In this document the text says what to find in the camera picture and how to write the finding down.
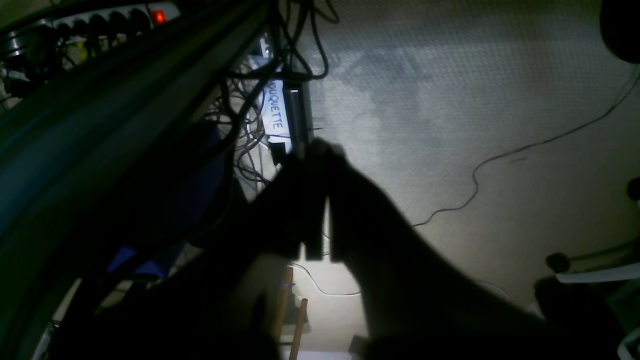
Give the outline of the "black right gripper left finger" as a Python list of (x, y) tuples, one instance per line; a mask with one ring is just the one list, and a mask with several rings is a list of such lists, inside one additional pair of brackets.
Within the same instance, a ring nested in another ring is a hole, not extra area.
[(326, 161), (293, 156), (242, 213), (167, 280), (165, 356), (262, 360), (280, 356), (290, 263), (323, 254)]

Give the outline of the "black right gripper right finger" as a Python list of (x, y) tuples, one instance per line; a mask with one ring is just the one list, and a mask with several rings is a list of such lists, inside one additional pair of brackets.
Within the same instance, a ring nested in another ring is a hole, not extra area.
[(388, 196), (322, 139), (307, 164), (327, 191), (338, 259), (359, 284), (367, 360), (543, 360), (551, 332), (449, 264)]

